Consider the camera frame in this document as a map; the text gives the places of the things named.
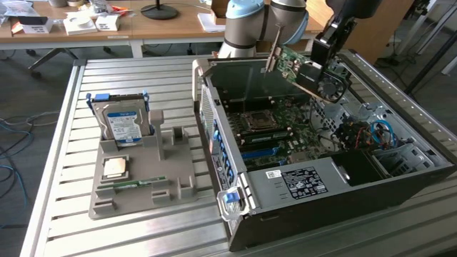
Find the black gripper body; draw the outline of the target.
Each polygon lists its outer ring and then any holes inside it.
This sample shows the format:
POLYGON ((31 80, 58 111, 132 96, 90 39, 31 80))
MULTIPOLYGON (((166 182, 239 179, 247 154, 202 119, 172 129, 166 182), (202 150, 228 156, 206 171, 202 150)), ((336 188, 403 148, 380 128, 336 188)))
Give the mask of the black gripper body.
POLYGON ((335 29, 343 26, 356 26, 356 19, 371 18, 379 8, 378 0, 327 0, 328 7, 334 10, 334 15, 326 25, 326 29, 336 24, 335 29))

